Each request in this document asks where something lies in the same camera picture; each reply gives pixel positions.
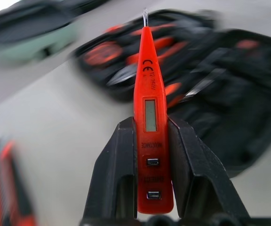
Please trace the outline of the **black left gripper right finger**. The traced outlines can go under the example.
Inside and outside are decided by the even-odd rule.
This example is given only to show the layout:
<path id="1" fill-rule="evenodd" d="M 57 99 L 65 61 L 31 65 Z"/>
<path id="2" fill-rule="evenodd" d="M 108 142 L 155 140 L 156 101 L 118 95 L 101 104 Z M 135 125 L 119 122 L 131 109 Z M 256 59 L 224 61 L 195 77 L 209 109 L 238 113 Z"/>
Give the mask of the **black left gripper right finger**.
<path id="1" fill-rule="evenodd" d="M 171 176 L 178 216 L 210 219 L 249 214 L 219 158 L 183 120 L 169 118 Z"/>

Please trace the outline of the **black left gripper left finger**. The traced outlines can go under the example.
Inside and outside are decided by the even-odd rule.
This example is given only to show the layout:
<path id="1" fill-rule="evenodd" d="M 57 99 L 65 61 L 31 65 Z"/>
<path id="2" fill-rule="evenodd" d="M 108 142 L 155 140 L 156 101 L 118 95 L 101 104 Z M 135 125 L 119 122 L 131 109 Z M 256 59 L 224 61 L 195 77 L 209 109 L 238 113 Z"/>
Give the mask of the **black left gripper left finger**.
<path id="1" fill-rule="evenodd" d="M 137 167 L 134 121 L 121 121 L 98 156 L 83 218 L 136 218 Z"/>

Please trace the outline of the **orange voltage tester pen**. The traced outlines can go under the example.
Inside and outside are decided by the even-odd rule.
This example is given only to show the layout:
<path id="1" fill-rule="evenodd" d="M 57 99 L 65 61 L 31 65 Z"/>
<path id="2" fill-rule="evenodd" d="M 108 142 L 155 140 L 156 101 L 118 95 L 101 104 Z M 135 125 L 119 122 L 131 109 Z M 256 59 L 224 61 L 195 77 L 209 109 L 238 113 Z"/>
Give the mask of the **orange voltage tester pen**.
<path id="1" fill-rule="evenodd" d="M 163 78 L 143 11 L 139 58 L 134 88 L 134 122 L 137 152 L 137 210 L 166 214 L 174 206 L 168 147 L 168 116 Z"/>

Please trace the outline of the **black tool case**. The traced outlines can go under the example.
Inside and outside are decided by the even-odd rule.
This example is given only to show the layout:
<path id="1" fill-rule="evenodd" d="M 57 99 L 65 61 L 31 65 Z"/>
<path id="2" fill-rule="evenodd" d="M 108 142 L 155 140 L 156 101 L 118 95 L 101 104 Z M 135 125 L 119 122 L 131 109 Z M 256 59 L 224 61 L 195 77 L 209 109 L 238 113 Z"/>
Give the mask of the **black tool case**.
<path id="1" fill-rule="evenodd" d="M 215 29 L 213 11 L 163 9 L 149 16 L 154 39 L 188 41 L 161 65 L 165 87 L 188 77 L 193 87 L 215 68 L 226 70 L 209 87 L 168 114 L 188 122 L 233 178 L 271 144 L 271 37 Z"/>

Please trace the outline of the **round orange black tape measure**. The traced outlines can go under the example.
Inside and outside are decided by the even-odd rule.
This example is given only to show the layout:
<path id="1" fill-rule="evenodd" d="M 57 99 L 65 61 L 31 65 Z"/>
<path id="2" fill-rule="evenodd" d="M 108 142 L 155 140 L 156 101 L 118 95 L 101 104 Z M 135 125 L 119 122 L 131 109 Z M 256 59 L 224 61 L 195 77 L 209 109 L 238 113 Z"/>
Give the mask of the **round orange black tape measure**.
<path id="1" fill-rule="evenodd" d="M 88 52 L 82 59 L 84 63 L 94 67 L 107 67 L 117 62 L 122 56 L 123 48 L 114 41 L 103 42 Z"/>

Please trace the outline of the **mint green box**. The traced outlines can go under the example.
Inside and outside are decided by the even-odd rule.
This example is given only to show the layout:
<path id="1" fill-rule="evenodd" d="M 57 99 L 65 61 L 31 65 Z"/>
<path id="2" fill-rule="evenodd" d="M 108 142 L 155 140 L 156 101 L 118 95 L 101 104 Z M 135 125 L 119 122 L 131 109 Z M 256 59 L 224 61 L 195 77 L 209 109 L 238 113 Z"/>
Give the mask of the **mint green box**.
<path id="1" fill-rule="evenodd" d="M 0 11 L 0 64 L 40 61 L 77 39 L 77 14 L 60 0 L 20 0 Z"/>

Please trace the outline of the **orange handled screwdriver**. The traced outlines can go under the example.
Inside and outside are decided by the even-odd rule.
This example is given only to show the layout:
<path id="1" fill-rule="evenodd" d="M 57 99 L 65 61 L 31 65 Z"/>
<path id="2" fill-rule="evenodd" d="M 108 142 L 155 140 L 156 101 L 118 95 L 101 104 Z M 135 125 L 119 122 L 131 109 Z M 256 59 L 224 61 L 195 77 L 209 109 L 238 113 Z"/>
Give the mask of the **orange handled screwdriver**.
<path id="1" fill-rule="evenodd" d="M 165 87 L 167 108 L 189 101 L 202 90 L 214 83 L 216 79 L 224 75 L 225 72 L 226 70 L 223 68 L 215 68 L 208 75 L 198 81 L 193 87 L 190 87 L 190 83 L 186 81 L 190 76 L 167 85 Z"/>

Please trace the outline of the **red black handled pliers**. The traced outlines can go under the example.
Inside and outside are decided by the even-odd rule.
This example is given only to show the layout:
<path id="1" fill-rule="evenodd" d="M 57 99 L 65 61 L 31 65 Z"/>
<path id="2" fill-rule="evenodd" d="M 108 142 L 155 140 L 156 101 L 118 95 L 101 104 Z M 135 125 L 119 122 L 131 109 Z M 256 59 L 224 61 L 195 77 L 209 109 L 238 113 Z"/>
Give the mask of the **red black handled pliers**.
<path id="1" fill-rule="evenodd" d="M 0 226 L 39 226 L 12 140 L 0 140 Z"/>

